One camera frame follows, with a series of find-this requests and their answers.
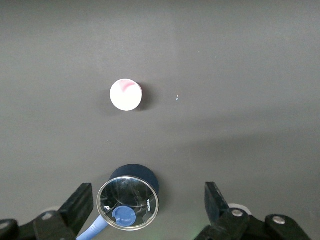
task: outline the light blue handle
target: light blue handle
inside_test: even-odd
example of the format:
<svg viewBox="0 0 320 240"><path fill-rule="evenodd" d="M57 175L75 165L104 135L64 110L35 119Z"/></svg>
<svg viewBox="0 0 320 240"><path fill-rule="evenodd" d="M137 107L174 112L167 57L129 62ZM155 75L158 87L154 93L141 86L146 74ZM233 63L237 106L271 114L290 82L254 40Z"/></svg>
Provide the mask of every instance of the light blue handle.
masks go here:
<svg viewBox="0 0 320 240"><path fill-rule="evenodd" d="M99 217L94 221L91 227L89 227L84 233L78 236L76 240L91 240L108 225L109 224L107 223L107 221L101 215L99 215Z"/></svg>

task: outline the clear plastic lid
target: clear plastic lid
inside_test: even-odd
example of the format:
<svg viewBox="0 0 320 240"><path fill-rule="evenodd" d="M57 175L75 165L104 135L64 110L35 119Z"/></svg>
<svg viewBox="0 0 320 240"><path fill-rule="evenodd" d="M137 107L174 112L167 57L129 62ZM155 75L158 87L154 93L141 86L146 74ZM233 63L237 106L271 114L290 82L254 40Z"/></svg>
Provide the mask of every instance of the clear plastic lid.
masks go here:
<svg viewBox="0 0 320 240"><path fill-rule="evenodd" d="M159 199L147 182L132 176L121 176L100 189L97 207L111 226L134 231L154 220L159 210Z"/></svg>

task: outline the cylindrical container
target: cylindrical container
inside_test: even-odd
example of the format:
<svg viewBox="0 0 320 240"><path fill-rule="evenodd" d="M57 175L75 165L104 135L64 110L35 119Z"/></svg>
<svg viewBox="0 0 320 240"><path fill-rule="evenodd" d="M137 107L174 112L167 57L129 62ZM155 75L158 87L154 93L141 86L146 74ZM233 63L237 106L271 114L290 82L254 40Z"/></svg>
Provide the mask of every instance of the cylindrical container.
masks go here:
<svg viewBox="0 0 320 240"><path fill-rule="evenodd" d="M102 186L97 196L97 208L111 226L134 231L145 228L155 219L159 211L158 196L159 182L155 174L145 166L129 164L114 171ZM126 213L126 219L119 220L117 211L122 211L119 210L122 206L125 207L123 211L132 211Z"/></svg>

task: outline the white circular object behind gripper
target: white circular object behind gripper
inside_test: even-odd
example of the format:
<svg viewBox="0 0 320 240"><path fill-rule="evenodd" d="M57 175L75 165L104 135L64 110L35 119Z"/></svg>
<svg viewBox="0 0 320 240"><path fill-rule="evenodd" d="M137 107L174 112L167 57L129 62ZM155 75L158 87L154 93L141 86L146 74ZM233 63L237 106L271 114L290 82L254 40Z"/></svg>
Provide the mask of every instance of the white circular object behind gripper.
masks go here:
<svg viewBox="0 0 320 240"><path fill-rule="evenodd" d="M131 111L141 103L142 89L135 81L120 79L112 85L110 99L116 108Z"/></svg>

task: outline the white bottle cap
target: white bottle cap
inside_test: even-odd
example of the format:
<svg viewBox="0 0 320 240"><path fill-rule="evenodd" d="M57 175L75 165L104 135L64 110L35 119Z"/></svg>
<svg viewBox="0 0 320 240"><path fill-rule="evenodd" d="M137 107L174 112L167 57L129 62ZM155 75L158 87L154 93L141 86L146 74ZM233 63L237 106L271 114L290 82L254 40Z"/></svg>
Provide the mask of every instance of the white bottle cap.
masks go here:
<svg viewBox="0 0 320 240"><path fill-rule="evenodd" d="M120 79L112 85L110 99L116 108L131 111L141 103L142 89L135 81Z"/></svg>

